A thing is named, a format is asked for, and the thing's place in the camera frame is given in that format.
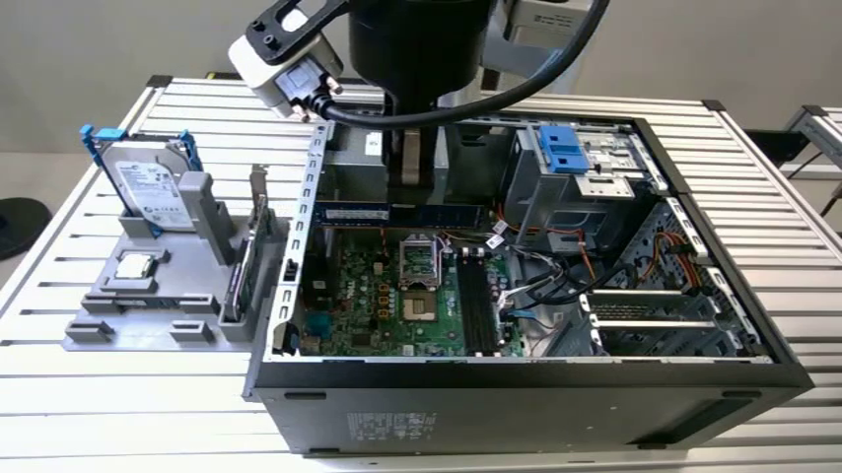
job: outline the case label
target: case label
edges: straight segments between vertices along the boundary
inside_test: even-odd
[[[435,412],[351,412],[347,425],[351,438],[371,440],[426,440],[433,437]]]

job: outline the aluminum table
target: aluminum table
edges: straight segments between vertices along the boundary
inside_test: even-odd
[[[379,94],[349,87],[345,98]],[[247,353],[62,350],[122,232],[122,204],[92,166],[0,291],[0,470],[842,471],[842,241],[728,112],[701,101],[574,96],[515,109],[649,120],[816,389],[690,451],[306,459],[262,405],[239,397]],[[314,124],[279,120],[241,82],[158,81],[122,126],[190,129],[234,213],[251,205],[251,164],[269,165],[273,206],[293,217]]]

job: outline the orange wire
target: orange wire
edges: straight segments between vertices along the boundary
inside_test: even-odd
[[[506,226],[510,228],[510,230],[513,232],[518,232],[521,231],[519,226],[517,225],[511,225],[507,221],[506,218],[503,216],[503,204],[498,203],[498,219],[501,220],[501,222],[503,222],[506,224]],[[577,229],[577,230],[557,230],[557,229],[546,229],[549,232],[552,232],[553,234],[564,234],[564,235],[577,235],[580,237],[580,252],[582,253],[582,261],[585,262],[586,267],[589,268],[589,272],[592,273],[592,279],[597,280],[597,272],[594,271],[594,265],[592,264],[592,258],[589,258],[589,251],[586,250],[586,243],[585,243],[585,232],[582,231],[582,229]],[[526,229],[526,232],[538,232],[541,231],[540,227],[530,227],[529,229]]]
[[[681,236],[680,234],[668,233],[668,237],[674,238],[673,240],[674,243],[677,241],[678,244],[688,244],[685,237]],[[682,268],[685,269],[685,273],[686,273],[688,279],[690,280],[692,285],[696,287],[701,286],[702,276],[697,272],[697,268],[694,264],[690,262],[690,259],[684,254],[680,254],[680,263],[682,264]]]
[[[638,278],[640,282],[642,282],[649,277],[653,270],[656,269],[656,265],[658,264],[658,258],[661,256],[661,244],[660,244],[661,238],[666,238],[672,244],[677,244],[678,242],[685,241],[682,236],[677,234],[668,234],[668,233],[656,234],[656,240],[653,241],[653,245],[654,245],[653,258],[649,261],[649,266],[646,267],[644,276]],[[690,285],[694,287],[700,286],[702,284],[702,280],[694,270],[692,262],[688,259],[685,259],[681,254],[677,254],[677,257],[680,259],[680,265],[682,266],[682,270],[685,271],[685,276],[688,277],[688,281]]]

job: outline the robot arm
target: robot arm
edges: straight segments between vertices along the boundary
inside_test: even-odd
[[[390,201],[419,203],[433,189],[437,126],[506,108],[538,93],[574,63],[609,7],[597,0],[564,51],[521,85],[481,101],[437,108],[477,76],[495,0],[329,0],[309,19],[301,0],[281,0],[230,49],[234,67],[269,107],[307,120],[309,110],[345,125],[386,130],[382,162]],[[342,109],[331,93],[342,63],[322,34],[349,14],[351,63],[386,92],[382,115]]]

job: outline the black tube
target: black tube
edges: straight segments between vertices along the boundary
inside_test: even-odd
[[[314,111],[329,120],[335,120],[349,126],[379,130],[401,130],[422,128],[453,123],[473,118],[491,111],[501,110],[519,101],[534,96],[568,71],[592,40],[594,31],[601,23],[610,0],[597,0],[585,19],[577,35],[564,51],[556,51],[538,72],[513,89],[454,108],[442,108],[425,113],[407,115],[371,116],[359,115],[343,110],[333,100],[319,97],[311,105]]]

